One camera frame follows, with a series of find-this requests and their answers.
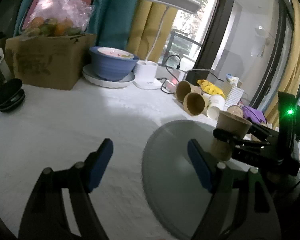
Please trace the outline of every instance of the red light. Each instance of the red light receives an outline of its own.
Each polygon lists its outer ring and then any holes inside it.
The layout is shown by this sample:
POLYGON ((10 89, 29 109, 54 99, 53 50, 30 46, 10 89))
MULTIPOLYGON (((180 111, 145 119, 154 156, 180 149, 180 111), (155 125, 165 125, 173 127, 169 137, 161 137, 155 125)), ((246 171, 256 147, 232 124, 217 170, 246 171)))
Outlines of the red light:
POLYGON ((171 80, 171 83, 174 84, 174 85, 176 85, 176 84, 178 84, 178 80, 176 80, 176 79, 174 78, 174 79, 171 80))

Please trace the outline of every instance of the white dish rack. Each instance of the white dish rack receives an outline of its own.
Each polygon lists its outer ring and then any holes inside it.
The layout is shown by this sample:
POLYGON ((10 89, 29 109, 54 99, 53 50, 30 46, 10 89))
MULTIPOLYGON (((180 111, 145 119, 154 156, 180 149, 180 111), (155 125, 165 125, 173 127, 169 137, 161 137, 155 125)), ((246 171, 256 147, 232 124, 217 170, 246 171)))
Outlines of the white dish rack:
POLYGON ((237 105, 244 93, 244 90, 231 85, 228 81, 223 82, 222 91, 226 96, 226 107, 237 105))

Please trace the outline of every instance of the screw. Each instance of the screw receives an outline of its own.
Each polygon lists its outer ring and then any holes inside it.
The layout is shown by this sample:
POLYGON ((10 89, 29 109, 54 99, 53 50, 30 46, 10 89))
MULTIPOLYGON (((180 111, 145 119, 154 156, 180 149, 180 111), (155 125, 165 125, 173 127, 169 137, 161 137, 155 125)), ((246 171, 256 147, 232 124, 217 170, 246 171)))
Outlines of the screw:
POLYGON ((81 168, 83 168, 83 166, 84 166, 84 162, 77 162, 74 166, 75 166, 77 169, 81 169, 81 168))
POLYGON ((250 168, 250 172, 253 174, 258 174, 258 168, 252 167, 252 168, 250 168))
POLYGON ((224 170, 224 169, 227 167, 227 165, 226 165, 225 163, 223 163, 223 162, 219 162, 219 163, 217 164, 217 167, 218 167, 218 169, 220 169, 220 170, 224 170))
POLYGON ((51 172, 51 168, 45 168, 44 170, 43 170, 43 174, 49 174, 51 172))

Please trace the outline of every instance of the white table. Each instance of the white table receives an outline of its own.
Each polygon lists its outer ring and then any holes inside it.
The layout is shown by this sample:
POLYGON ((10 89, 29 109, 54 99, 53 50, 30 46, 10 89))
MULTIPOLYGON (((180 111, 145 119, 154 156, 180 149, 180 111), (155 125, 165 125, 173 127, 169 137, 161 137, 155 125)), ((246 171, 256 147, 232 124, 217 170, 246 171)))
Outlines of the white table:
MULTIPOLYGON (((45 167, 70 168, 111 138, 113 157, 99 188, 90 194, 109 238, 173 239, 144 198, 144 146, 167 122, 190 119, 215 126, 216 121, 190 117, 172 95, 134 85, 114 90, 81 79, 71 91, 28 85, 23 89, 24 104, 12 113, 0 113, 0 217, 8 228, 18 234, 28 197, 45 167)), ((70 228, 78 233, 68 194, 64 198, 70 228)))

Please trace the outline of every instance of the paper cup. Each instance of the paper cup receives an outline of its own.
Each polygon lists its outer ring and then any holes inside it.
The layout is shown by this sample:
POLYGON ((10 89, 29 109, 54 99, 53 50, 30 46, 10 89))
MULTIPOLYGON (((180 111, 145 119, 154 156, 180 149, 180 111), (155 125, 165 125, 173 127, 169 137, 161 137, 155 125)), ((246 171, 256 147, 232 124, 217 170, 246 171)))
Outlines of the paper cup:
POLYGON ((243 118, 243 111, 239 106, 230 106, 227 112, 243 118))
POLYGON ((207 117, 212 120, 218 120, 219 113, 225 106, 225 99, 221 95, 211 96, 207 109, 207 117))
POLYGON ((196 116, 202 114, 202 112, 207 109, 208 101, 202 95, 191 92, 185 96, 183 107, 190 116, 196 116))
POLYGON ((182 103, 183 100, 185 99, 186 95, 191 92, 195 92, 195 93, 202 95, 201 87, 194 86, 185 80, 181 81, 178 83, 178 85, 176 87, 176 93, 175 93, 176 99, 182 103))
MULTIPOLYGON (((228 131, 241 139, 247 134, 252 123, 234 114, 220 111, 217 128, 228 131)), ((232 155, 229 143, 213 138, 210 153, 221 161, 228 161, 232 155)))

